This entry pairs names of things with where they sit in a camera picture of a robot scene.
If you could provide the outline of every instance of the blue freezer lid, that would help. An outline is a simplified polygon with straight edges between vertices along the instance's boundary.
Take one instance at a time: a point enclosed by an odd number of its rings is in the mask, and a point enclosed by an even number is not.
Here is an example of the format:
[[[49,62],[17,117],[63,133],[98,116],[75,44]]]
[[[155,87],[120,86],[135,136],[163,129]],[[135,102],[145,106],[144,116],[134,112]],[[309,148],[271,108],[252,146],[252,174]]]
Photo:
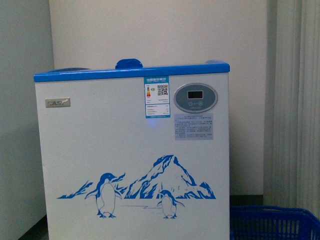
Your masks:
[[[117,63],[115,69],[91,70],[88,68],[79,67],[64,68],[53,71],[36,73],[33,79],[35,82],[56,82],[94,79],[214,74],[228,72],[230,72],[229,64],[219,60],[209,60],[204,64],[197,65],[143,67],[139,60],[123,59]]]

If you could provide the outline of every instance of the digital control panel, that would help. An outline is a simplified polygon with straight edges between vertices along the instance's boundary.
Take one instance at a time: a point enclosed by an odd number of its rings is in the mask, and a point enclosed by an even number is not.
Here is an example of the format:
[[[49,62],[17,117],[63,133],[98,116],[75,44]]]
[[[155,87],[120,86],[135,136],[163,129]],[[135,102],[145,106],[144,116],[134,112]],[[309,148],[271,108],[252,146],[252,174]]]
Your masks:
[[[203,83],[185,84],[174,94],[174,104],[187,113],[203,113],[211,109],[217,101],[217,92]]]

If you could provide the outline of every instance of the blue plastic basket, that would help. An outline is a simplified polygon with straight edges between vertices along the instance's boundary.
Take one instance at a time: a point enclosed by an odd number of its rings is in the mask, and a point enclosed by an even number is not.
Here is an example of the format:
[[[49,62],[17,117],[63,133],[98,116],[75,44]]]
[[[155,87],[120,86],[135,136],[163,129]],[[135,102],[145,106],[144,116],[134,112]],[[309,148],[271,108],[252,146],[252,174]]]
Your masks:
[[[301,208],[230,207],[235,240],[320,240],[320,221]]]

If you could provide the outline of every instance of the penguin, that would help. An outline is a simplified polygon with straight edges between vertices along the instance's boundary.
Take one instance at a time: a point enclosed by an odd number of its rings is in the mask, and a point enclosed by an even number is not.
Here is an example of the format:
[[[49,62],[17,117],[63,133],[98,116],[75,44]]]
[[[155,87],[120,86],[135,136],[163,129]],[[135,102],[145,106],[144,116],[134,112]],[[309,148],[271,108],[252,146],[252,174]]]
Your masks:
[[[96,185],[95,190],[89,192],[84,199],[95,196],[96,207],[98,208],[97,215],[100,218],[106,218],[105,214],[109,214],[109,218],[115,218],[113,215],[116,207],[116,197],[122,199],[121,193],[115,190],[111,185],[111,180],[114,179],[112,173],[104,173],[100,177],[100,181]]]
[[[185,206],[182,202],[179,202],[168,190],[162,190],[160,194],[163,195],[161,201],[157,204],[157,207],[161,205],[164,219],[175,219],[177,217],[177,204]]]

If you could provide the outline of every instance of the qr code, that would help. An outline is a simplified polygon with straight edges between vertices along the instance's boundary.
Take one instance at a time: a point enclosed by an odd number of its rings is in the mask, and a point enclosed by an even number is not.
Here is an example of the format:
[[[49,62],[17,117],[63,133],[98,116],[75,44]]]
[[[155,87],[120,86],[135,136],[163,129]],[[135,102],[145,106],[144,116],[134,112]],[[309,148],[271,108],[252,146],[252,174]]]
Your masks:
[[[158,96],[168,95],[168,85],[158,85]]]

